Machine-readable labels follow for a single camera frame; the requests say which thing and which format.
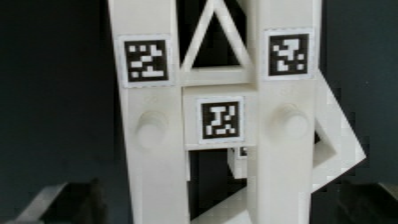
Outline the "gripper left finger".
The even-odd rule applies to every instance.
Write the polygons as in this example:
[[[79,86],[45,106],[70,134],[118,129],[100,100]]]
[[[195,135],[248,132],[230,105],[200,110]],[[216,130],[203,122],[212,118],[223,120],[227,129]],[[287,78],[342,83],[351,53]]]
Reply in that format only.
[[[45,186],[10,224],[108,224],[99,180]]]

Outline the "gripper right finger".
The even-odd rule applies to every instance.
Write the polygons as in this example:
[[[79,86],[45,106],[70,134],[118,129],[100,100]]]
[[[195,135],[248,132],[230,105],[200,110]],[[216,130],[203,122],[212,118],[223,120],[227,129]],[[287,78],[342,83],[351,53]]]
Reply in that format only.
[[[342,183],[335,224],[398,224],[398,185]]]

